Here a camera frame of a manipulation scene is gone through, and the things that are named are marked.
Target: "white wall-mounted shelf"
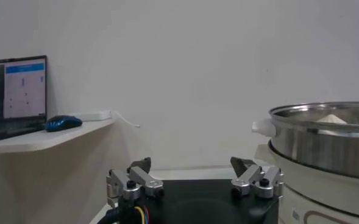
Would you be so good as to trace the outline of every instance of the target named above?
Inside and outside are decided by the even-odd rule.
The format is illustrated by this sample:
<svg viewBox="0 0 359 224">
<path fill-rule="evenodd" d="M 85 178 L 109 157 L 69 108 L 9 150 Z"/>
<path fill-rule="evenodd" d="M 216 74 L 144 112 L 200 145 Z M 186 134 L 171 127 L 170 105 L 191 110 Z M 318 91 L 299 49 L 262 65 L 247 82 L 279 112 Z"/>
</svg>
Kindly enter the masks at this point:
<svg viewBox="0 0 359 224">
<path fill-rule="evenodd" d="M 101 129 L 114 123 L 113 119 L 88 121 L 82 126 L 63 131 L 48 133 L 38 131 L 26 135 L 0 140 L 0 153 L 33 152 L 51 148 L 89 132 Z"/>
</svg>

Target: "blue computer mouse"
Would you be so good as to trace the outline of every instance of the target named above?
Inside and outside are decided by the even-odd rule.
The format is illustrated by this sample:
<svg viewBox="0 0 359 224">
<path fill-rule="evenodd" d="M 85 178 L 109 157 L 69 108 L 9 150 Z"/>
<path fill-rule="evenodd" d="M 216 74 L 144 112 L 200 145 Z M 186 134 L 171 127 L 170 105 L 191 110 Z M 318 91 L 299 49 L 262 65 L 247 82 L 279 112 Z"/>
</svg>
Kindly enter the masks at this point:
<svg viewBox="0 0 359 224">
<path fill-rule="evenodd" d="M 79 127 L 83 124 L 82 120 L 74 116 L 60 115 L 50 118 L 45 123 L 45 130 L 48 132 L 61 131 L 69 128 Z"/>
</svg>

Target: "black platform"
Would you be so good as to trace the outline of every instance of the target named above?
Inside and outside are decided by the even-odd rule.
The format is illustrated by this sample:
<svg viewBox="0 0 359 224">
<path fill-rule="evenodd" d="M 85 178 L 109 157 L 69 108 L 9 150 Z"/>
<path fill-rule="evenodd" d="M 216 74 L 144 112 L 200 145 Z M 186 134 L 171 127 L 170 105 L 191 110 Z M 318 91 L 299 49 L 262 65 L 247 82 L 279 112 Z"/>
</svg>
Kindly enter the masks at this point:
<svg viewBox="0 0 359 224">
<path fill-rule="evenodd" d="M 231 180 L 164 180 L 161 200 L 142 197 L 151 224 L 278 224 L 278 198 L 231 194 Z"/>
</svg>

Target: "wire bundle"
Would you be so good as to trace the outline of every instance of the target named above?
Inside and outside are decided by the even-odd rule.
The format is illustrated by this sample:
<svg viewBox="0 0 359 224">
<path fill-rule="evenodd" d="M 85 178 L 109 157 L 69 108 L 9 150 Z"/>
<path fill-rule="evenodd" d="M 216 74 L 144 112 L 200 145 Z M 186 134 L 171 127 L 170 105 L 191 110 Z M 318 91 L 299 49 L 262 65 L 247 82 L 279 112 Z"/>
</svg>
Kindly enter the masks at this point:
<svg viewBox="0 0 359 224">
<path fill-rule="evenodd" d="M 144 210 L 139 207 L 136 206 L 135 209 L 140 213 L 141 215 L 141 224 L 149 224 L 149 211 L 147 207 L 143 207 Z"/>
</svg>

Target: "white appliance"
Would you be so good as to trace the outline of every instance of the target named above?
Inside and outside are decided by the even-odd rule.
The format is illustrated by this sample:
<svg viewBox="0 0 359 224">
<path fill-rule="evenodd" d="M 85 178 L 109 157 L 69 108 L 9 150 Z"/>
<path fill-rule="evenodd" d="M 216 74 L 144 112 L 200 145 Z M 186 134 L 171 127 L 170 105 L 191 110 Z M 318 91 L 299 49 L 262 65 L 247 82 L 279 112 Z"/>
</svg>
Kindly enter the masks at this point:
<svg viewBox="0 0 359 224">
<path fill-rule="evenodd" d="M 285 174 L 280 223 L 359 223 L 358 179 L 298 165 L 275 154 L 268 145 L 259 145 L 255 158 L 275 164 Z"/>
</svg>

